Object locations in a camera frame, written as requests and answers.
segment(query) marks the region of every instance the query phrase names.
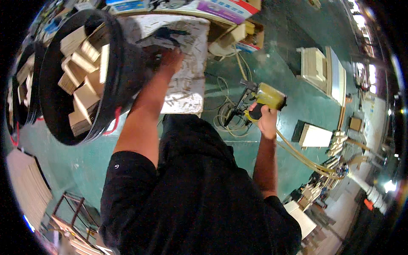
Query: black t-shirt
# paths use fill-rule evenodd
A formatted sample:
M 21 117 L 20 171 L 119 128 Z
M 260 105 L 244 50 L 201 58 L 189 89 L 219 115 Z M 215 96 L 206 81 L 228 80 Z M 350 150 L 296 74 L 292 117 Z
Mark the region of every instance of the black t-shirt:
M 105 245 L 120 254 L 296 254 L 299 224 L 244 169 L 201 154 L 156 175 L 134 152 L 115 153 L 101 198 Z

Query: painted concrete floor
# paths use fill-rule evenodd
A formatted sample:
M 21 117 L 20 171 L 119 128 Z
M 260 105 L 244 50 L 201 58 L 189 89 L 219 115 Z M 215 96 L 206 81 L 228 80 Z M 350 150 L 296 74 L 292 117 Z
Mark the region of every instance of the painted concrete floor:
M 322 9 L 316 11 L 303 0 L 263 1 L 263 9 L 253 19 L 265 27 L 264 48 L 253 54 L 242 54 L 251 68 L 254 82 L 265 82 L 288 96 L 288 106 L 278 115 L 277 124 L 288 140 L 299 120 L 334 130 L 340 114 L 340 105 L 294 76 L 293 72 L 300 70 L 300 55 L 296 53 L 296 48 L 317 47 L 325 53 L 325 46 L 331 46 L 346 69 L 347 93 L 357 92 L 350 63 L 350 53 L 355 52 L 357 46 L 343 6 L 337 1 L 321 3 Z M 209 60 L 206 72 L 223 77 L 229 85 L 230 99 L 238 100 L 243 86 L 239 84 L 241 74 L 234 57 L 222 62 Z M 213 109 L 225 100 L 225 91 L 219 91 L 217 81 L 211 75 L 206 79 L 204 109 Z M 356 103 L 354 100 L 347 105 L 346 117 L 352 115 Z M 212 123 L 216 114 L 217 111 L 204 111 L 202 119 Z M 75 147 L 60 144 L 48 131 L 44 121 L 37 121 L 21 130 L 20 147 L 37 157 L 54 195 L 47 209 L 48 214 L 64 191 L 83 196 L 89 205 L 100 208 L 107 164 L 125 117 L 121 116 L 118 130 L 111 135 Z M 241 138 L 221 131 L 220 135 L 234 147 L 238 166 L 252 176 L 260 139 L 258 128 L 253 125 L 248 135 Z M 2 144 L 9 151 L 12 149 L 8 138 Z M 300 149 L 298 143 L 292 144 Z M 314 162 L 328 159 L 324 148 L 308 148 L 302 153 Z M 293 189 L 306 183 L 312 171 L 280 147 L 277 157 L 278 196 L 283 200 Z

